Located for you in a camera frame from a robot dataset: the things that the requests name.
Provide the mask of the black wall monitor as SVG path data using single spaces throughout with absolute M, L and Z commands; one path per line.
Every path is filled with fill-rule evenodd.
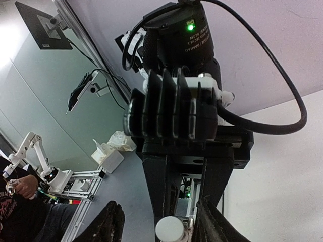
M 39 49 L 72 49 L 63 33 L 67 24 L 59 14 L 52 16 L 18 1 L 15 2 L 15 6 Z

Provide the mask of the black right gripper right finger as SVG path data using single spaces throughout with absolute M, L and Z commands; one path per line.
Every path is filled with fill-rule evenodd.
M 192 241 L 249 242 L 206 198 L 197 202 Z

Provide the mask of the tablet on wall mount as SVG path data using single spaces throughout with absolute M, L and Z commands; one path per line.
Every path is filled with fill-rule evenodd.
M 84 75 L 78 86 L 71 92 L 68 98 L 66 114 L 74 110 L 77 103 L 86 92 L 95 94 L 97 97 L 103 97 L 104 95 L 111 93 L 112 87 L 107 80 L 106 85 L 102 87 L 94 81 L 99 73 L 99 69 L 94 69 L 92 72 Z

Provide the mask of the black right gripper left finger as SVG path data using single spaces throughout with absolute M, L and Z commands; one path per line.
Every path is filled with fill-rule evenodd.
M 116 201 L 109 201 L 83 231 L 83 241 L 122 241 L 125 214 Z

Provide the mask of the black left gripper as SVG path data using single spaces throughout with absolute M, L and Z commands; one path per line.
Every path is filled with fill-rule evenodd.
M 132 92 L 125 123 L 138 155 L 172 153 L 176 142 L 217 141 L 233 148 L 234 166 L 243 169 L 253 134 L 219 123 L 217 101 L 227 105 L 234 95 L 221 90 L 202 3 L 167 3 L 145 15 L 122 42 L 123 68 L 148 75 L 146 91 Z

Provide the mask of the white tissue box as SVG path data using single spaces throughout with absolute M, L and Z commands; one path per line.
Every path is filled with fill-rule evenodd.
M 92 140 L 96 145 L 96 150 L 91 155 L 92 159 L 106 172 L 112 174 L 123 162 L 124 156 L 112 146 Z

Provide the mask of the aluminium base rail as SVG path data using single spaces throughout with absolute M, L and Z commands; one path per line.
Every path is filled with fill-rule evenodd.
M 75 172 L 67 183 L 62 197 L 72 201 L 78 200 L 77 209 L 63 235 L 62 241 L 73 241 L 83 225 L 86 213 L 105 177 L 102 168 L 94 171 Z

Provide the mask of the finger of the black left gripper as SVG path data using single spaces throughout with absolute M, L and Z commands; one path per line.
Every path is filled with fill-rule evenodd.
M 164 217 L 175 215 L 181 177 L 168 155 L 144 155 L 142 161 L 152 204 L 154 225 Z
M 200 198 L 218 205 L 234 168 L 234 159 L 205 158 L 202 167 Z

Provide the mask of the crumpled white tissue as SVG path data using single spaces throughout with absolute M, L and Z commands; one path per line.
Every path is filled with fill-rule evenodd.
M 120 152 L 132 152 L 137 147 L 132 138 L 125 135 L 123 131 L 115 131 L 107 144 Z

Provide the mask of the operator hand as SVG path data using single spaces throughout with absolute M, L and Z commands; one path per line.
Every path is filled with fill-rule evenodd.
M 38 190 L 38 180 L 33 175 L 27 175 L 19 179 L 12 179 L 9 184 L 15 188 L 15 193 L 23 196 L 25 199 L 32 200 Z

